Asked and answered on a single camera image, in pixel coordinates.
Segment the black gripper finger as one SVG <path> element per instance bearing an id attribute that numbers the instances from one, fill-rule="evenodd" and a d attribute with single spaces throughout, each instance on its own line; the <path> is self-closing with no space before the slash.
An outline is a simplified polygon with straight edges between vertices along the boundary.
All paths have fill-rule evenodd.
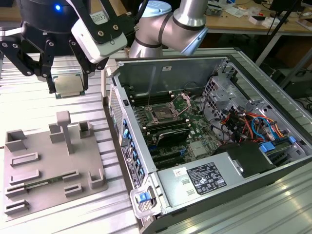
<path id="1" fill-rule="evenodd" d="M 0 51 L 15 65 L 15 67 L 25 76 L 35 75 L 47 82 L 49 93 L 56 91 L 51 76 L 51 67 L 55 57 L 55 43 L 47 39 L 44 50 L 41 52 L 39 60 L 33 60 L 27 55 L 21 46 L 21 40 L 16 37 L 1 36 Z"/>
<path id="2" fill-rule="evenodd" d="M 91 63 L 86 57 L 85 53 L 79 46 L 78 42 L 74 38 L 69 38 L 69 46 L 76 57 L 78 63 L 81 66 L 83 74 L 83 89 L 87 90 L 89 88 L 88 76 L 91 75 L 95 70 L 103 70 L 108 62 L 109 57 L 103 59 L 102 61 L 94 64 Z"/>

